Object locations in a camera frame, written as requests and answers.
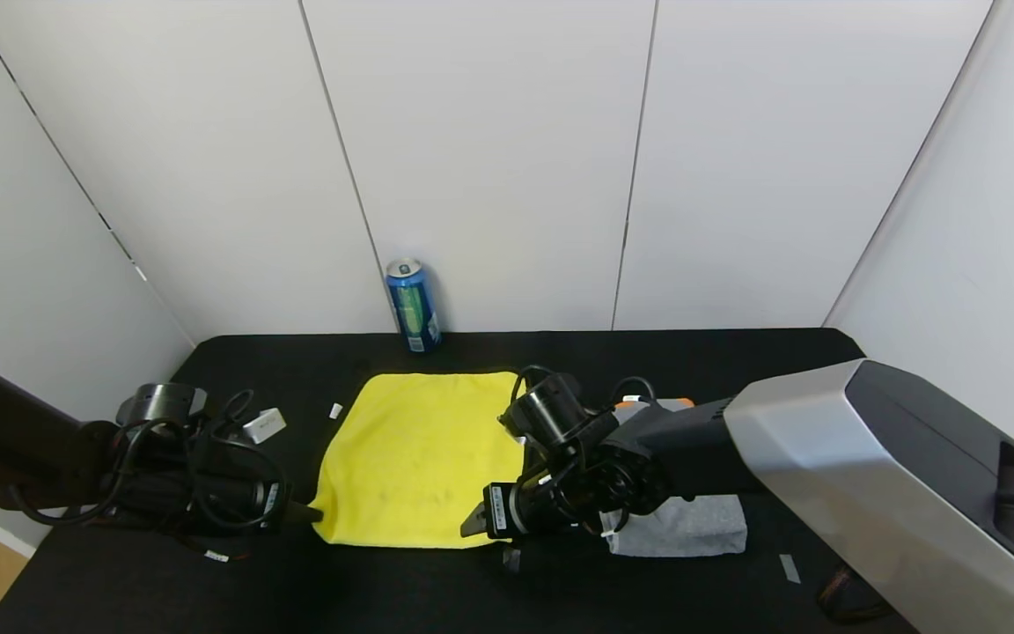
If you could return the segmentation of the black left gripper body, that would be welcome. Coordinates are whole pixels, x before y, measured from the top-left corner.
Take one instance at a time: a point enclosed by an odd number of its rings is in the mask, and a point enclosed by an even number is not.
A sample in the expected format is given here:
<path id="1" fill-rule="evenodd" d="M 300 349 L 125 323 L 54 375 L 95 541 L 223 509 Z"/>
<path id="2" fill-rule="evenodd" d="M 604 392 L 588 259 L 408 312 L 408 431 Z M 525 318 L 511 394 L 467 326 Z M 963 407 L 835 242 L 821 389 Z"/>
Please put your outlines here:
<path id="1" fill-rule="evenodd" d="M 210 475 L 209 509 L 224 522 L 209 519 L 210 536 L 257 536 L 282 523 L 284 484 L 274 479 Z"/>

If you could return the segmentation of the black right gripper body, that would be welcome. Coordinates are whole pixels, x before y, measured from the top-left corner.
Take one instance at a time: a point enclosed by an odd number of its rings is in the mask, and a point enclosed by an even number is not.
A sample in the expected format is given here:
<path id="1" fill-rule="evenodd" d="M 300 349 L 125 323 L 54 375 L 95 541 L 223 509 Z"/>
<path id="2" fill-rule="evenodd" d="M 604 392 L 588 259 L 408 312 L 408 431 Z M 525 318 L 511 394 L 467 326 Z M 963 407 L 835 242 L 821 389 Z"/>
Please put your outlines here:
<path id="1" fill-rule="evenodd" d="M 494 539 L 556 531 L 556 504 L 548 484 L 491 483 L 483 491 L 484 533 Z"/>

